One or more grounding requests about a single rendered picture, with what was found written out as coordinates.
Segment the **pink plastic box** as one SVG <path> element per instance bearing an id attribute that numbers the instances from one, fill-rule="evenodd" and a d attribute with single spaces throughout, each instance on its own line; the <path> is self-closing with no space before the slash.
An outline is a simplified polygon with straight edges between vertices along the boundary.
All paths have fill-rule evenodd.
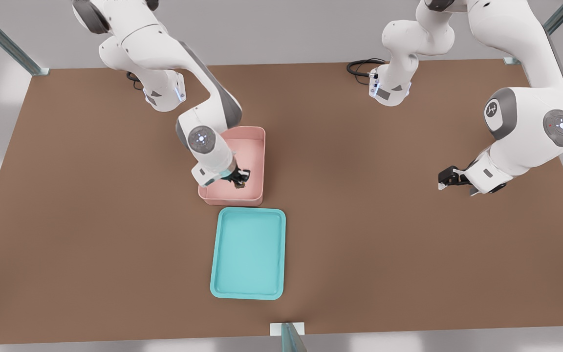
<path id="1" fill-rule="evenodd" d="M 265 131 L 261 127 L 238 126 L 221 134 L 235 152 L 241 169 L 250 170 L 245 187 L 236 189 L 225 180 L 199 187 L 197 193 L 212 206 L 256 207 L 263 202 Z"/>

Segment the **silver frame post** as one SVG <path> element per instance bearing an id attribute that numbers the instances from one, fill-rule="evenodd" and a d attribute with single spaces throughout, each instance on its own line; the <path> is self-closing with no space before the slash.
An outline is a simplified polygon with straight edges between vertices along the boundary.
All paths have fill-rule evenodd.
<path id="1" fill-rule="evenodd" d="M 50 69 L 41 67 L 0 29 L 0 47 L 32 76 L 47 76 Z"/>
<path id="2" fill-rule="evenodd" d="M 304 322 L 270 323 L 270 336 L 281 338 L 281 352 L 307 352 L 302 341 L 305 335 Z"/>
<path id="3" fill-rule="evenodd" d="M 553 34 L 563 25 L 563 0 L 527 0 L 547 34 Z"/>

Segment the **pale blue-green tray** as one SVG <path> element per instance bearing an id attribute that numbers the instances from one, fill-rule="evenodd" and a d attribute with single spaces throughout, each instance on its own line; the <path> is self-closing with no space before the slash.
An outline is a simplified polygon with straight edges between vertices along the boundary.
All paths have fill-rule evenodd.
<path id="1" fill-rule="evenodd" d="M 278 299 L 284 286 L 285 240 L 286 214 L 279 209 L 222 209 L 210 292 L 225 299 Z"/>

